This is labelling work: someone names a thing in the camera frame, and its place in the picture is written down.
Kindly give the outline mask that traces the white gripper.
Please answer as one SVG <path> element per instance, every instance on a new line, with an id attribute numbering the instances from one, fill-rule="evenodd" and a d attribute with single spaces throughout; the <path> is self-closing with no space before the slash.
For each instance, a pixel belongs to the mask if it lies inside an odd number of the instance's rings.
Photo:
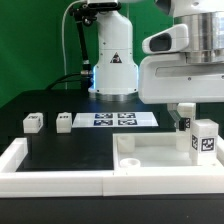
<path id="1" fill-rule="evenodd" d="M 224 63 L 187 64 L 181 53 L 147 56 L 139 68 L 139 98 L 166 103 L 175 127 L 185 131 L 175 103 L 224 102 Z"/>

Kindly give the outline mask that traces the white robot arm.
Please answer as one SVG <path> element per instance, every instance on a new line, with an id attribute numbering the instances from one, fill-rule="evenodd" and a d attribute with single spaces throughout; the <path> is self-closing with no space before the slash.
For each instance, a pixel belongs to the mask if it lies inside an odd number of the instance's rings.
<path id="1" fill-rule="evenodd" d="M 176 124 L 178 103 L 224 102 L 224 0 L 154 0 L 173 26 L 142 42 L 147 55 L 133 61 L 133 28 L 119 13 L 123 2 L 81 0 L 70 13 L 98 23 L 99 59 L 88 87 L 92 98 L 166 104 Z"/>

